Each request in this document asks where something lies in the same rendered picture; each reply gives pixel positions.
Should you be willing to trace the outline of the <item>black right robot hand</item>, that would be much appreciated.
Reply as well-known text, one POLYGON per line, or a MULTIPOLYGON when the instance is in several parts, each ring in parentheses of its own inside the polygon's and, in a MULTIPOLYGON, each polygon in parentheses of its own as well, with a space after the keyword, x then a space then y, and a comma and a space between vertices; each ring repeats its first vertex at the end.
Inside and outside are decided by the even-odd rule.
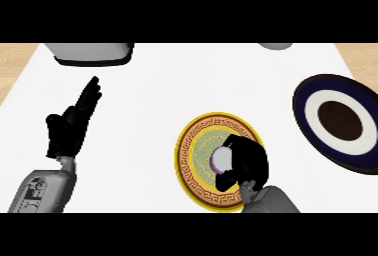
POLYGON ((254 180, 254 189, 262 190, 269 178, 263 146, 253 139, 235 134, 228 136, 222 146, 232 149, 232 169, 223 174, 216 174, 216 189, 226 192, 235 184, 241 185, 254 180))

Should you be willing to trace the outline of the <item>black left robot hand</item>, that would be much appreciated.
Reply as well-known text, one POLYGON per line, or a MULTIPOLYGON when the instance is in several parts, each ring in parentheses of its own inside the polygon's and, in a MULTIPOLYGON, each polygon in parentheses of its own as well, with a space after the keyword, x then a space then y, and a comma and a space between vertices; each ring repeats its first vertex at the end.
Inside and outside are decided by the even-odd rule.
POLYGON ((102 97, 99 78, 93 77, 87 83, 77 103, 70 106, 62 115, 46 117, 49 130, 48 157, 76 157, 83 146, 89 121, 102 97))

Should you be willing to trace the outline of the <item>purple-rimmed can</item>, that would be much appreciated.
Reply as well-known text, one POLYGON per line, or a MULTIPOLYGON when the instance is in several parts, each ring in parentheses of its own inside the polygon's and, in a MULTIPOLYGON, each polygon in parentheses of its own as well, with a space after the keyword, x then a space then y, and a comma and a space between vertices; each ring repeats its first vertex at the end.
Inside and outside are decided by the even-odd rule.
POLYGON ((232 149, 219 147, 210 157, 210 166, 216 174, 223 174, 232 169, 232 149))

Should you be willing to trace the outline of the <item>yellow patterned plate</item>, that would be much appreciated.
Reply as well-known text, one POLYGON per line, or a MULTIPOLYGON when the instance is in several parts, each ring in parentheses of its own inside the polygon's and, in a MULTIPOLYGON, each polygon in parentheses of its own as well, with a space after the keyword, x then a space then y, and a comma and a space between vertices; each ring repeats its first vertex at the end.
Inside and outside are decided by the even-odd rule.
POLYGON ((216 172, 210 164, 213 151, 231 134, 263 143, 251 125, 238 116, 207 113, 186 125, 175 149, 176 175, 183 191, 194 202, 214 212, 242 209, 239 186, 234 185, 226 192, 216 189, 216 172))

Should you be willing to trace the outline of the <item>navy and white plate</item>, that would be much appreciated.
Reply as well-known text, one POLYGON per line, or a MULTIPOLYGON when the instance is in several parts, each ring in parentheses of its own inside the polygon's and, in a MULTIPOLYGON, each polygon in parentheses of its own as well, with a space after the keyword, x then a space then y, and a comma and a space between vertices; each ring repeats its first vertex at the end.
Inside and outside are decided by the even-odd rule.
POLYGON ((300 83, 293 110, 321 154, 352 171, 378 175, 378 94, 356 80, 319 74, 300 83))

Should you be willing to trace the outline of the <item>grey and black appliance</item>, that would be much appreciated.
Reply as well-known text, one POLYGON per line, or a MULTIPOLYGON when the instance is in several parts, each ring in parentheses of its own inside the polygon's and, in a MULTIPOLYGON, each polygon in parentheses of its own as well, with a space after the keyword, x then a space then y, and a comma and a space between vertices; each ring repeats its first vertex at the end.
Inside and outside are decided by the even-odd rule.
POLYGON ((133 43, 48 43, 55 60, 64 66, 107 67, 129 63, 133 43))

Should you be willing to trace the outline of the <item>grey round object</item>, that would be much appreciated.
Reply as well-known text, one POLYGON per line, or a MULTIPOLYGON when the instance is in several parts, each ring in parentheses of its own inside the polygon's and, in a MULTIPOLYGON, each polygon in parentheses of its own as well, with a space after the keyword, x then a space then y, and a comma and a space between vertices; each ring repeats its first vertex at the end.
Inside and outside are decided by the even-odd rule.
POLYGON ((281 51, 293 46, 293 43, 259 43, 266 49, 281 51))

